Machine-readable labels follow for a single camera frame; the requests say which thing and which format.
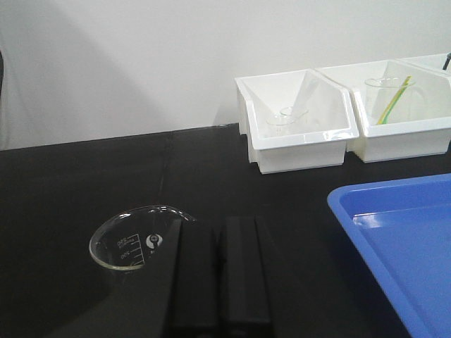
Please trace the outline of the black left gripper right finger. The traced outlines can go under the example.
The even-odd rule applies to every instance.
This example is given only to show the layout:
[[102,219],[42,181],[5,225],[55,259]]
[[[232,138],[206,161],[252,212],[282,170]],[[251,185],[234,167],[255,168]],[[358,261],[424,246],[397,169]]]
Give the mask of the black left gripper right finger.
[[227,218],[220,234],[220,318],[226,337],[270,337],[271,316],[253,218]]

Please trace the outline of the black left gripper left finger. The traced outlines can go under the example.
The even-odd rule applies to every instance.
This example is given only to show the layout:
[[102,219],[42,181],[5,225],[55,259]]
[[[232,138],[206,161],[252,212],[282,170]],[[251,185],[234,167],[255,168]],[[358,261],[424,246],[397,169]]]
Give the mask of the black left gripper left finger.
[[218,335],[218,257],[212,228],[176,220],[179,239],[165,337]]

